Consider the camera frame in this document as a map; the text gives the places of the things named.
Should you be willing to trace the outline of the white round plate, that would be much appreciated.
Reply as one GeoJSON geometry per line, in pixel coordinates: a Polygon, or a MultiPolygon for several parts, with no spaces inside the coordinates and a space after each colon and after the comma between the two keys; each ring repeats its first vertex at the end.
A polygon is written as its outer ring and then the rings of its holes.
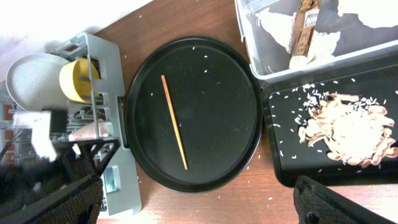
{"type": "Polygon", "coordinates": [[[53,54],[33,54],[12,64],[6,76],[6,86],[11,98],[26,111],[47,108],[78,112],[82,105],[71,103],[64,95],[59,74],[68,64],[65,58],[53,54]]]}

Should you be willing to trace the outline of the food scraps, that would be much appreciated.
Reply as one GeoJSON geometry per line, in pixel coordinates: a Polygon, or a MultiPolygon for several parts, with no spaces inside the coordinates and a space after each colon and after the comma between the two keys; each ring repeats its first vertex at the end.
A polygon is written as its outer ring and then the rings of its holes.
{"type": "Polygon", "coordinates": [[[397,157],[395,121],[374,98],[341,93],[309,93],[298,115],[299,142],[314,147],[324,142],[327,157],[351,166],[380,166],[384,158],[397,157]]]}

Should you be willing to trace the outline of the yellow bowl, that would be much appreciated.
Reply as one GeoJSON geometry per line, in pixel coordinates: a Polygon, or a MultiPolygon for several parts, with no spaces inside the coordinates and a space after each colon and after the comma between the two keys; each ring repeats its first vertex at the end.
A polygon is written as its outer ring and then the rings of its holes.
{"type": "Polygon", "coordinates": [[[59,83],[69,100],[91,103],[91,83],[86,58],[64,65],[59,74],[59,83]]]}

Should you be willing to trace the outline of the pink plastic cup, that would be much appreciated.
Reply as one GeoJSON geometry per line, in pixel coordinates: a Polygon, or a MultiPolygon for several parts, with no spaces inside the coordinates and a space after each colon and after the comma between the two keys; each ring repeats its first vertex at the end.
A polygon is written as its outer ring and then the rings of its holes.
{"type": "Polygon", "coordinates": [[[98,123],[98,136],[96,135],[95,124],[90,123],[76,131],[71,132],[68,136],[69,141],[84,141],[97,138],[109,137],[109,122],[98,123]]]}

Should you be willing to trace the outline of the white paper napkin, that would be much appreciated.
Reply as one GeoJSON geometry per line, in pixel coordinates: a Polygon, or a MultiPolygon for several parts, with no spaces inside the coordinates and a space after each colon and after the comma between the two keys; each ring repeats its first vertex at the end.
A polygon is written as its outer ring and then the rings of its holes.
{"type": "Polygon", "coordinates": [[[287,52],[289,68],[325,63],[397,39],[397,0],[320,1],[308,55],[292,57],[292,29],[300,2],[276,1],[255,15],[258,24],[287,52]]]}

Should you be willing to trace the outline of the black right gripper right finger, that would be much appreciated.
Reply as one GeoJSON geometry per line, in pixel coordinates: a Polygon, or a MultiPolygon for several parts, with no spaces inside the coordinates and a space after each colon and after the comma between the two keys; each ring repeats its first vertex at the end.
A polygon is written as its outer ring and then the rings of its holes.
{"type": "Polygon", "coordinates": [[[392,223],[306,176],[300,176],[296,181],[294,206],[299,222],[304,224],[392,223]]]}

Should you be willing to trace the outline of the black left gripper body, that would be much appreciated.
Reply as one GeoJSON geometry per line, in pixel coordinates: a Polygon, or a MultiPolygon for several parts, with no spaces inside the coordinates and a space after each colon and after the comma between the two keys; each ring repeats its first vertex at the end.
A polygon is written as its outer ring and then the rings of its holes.
{"type": "Polygon", "coordinates": [[[101,176],[120,145],[117,139],[58,142],[54,145],[58,154],[55,160],[57,171],[68,182],[76,182],[91,174],[101,176]],[[95,162],[95,156],[105,146],[109,146],[108,152],[95,162]]]}

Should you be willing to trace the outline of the brown wrapper waste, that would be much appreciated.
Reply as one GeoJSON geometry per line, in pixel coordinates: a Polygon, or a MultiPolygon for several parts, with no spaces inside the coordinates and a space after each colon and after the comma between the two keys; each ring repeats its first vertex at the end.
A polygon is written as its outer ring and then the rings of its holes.
{"type": "Polygon", "coordinates": [[[320,0],[301,0],[295,15],[291,56],[307,56],[319,14],[320,0]]]}

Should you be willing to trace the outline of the wooden chopstick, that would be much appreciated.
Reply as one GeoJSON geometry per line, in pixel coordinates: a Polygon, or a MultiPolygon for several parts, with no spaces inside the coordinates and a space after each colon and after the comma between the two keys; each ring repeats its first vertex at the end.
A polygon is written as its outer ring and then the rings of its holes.
{"type": "Polygon", "coordinates": [[[173,105],[172,105],[172,99],[170,97],[167,81],[166,81],[165,75],[161,75],[160,78],[162,80],[162,86],[164,88],[165,97],[166,97],[166,100],[167,100],[167,106],[168,106],[170,117],[171,117],[171,120],[172,120],[172,125],[173,125],[173,129],[174,129],[175,137],[176,137],[176,140],[177,140],[177,145],[178,145],[178,148],[179,148],[179,151],[180,151],[180,155],[181,155],[181,158],[182,158],[183,166],[184,166],[184,169],[187,170],[188,169],[188,164],[187,164],[187,161],[186,161],[185,152],[183,150],[183,145],[182,145],[182,141],[181,141],[181,137],[180,137],[180,132],[178,130],[177,120],[176,120],[176,117],[175,117],[174,108],[173,108],[173,105]]]}

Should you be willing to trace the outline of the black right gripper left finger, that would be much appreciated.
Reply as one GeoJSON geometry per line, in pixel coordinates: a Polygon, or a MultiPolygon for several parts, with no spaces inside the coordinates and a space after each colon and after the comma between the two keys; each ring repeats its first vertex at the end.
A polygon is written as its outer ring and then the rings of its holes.
{"type": "Polygon", "coordinates": [[[1,223],[96,223],[103,204],[103,182],[88,175],[8,215],[1,223]]]}

